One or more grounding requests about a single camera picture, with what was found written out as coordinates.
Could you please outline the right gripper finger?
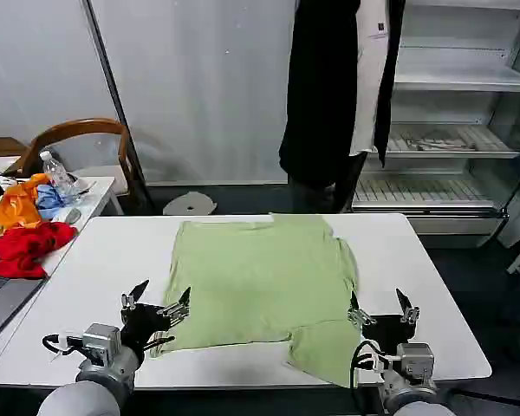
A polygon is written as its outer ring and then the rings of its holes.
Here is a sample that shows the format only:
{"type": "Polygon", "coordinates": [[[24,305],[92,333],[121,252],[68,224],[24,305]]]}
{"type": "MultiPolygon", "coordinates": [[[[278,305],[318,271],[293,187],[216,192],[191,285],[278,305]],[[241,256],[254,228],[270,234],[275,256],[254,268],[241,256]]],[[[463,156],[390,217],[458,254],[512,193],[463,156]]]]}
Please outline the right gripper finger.
{"type": "Polygon", "coordinates": [[[414,307],[407,295],[405,295],[400,289],[396,289],[396,295],[398,297],[403,315],[401,321],[404,323],[416,323],[419,319],[419,308],[414,307]]]}
{"type": "Polygon", "coordinates": [[[348,308],[348,319],[356,327],[371,326],[377,323],[375,318],[370,316],[359,306],[358,299],[354,291],[351,292],[350,304],[348,308]]]}

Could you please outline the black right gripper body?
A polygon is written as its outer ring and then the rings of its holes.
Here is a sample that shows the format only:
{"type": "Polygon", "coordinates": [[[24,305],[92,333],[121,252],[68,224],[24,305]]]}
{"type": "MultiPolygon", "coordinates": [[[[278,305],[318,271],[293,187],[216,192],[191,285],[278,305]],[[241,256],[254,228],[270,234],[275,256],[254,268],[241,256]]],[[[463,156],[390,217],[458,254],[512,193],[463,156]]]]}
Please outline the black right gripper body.
{"type": "Polygon", "coordinates": [[[379,345],[385,354],[395,354],[401,343],[409,342],[415,336],[416,324],[403,322],[402,315],[377,315],[375,323],[362,326],[362,335],[379,345]]]}

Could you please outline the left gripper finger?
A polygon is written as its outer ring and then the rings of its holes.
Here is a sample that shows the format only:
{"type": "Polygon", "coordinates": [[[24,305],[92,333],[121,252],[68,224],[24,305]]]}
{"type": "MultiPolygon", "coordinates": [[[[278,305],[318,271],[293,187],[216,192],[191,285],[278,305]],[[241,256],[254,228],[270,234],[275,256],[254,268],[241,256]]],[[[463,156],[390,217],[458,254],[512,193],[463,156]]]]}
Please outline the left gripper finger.
{"type": "Polygon", "coordinates": [[[191,288],[188,287],[175,302],[157,311],[157,315],[170,323],[181,323],[190,313],[191,288]]]}
{"type": "Polygon", "coordinates": [[[121,295],[121,307],[123,309],[135,309],[138,300],[143,295],[148,284],[149,284],[149,281],[145,280],[144,282],[136,285],[128,294],[122,294],[121,295]]]}

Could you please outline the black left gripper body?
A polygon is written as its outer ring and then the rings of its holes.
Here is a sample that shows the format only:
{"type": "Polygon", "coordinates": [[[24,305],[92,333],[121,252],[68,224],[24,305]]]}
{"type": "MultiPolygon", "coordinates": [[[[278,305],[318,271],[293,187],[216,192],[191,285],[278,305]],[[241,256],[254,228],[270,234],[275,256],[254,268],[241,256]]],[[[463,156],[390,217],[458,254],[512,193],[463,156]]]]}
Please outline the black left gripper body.
{"type": "Polygon", "coordinates": [[[166,335],[159,341],[150,341],[157,332],[168,332],[172,326],[173,306],[162,307],[144,303],[127,304],[121,308],[123,328],[120,331],[121,344],[131,349],[150,349],[173,341],[166,335]]]}

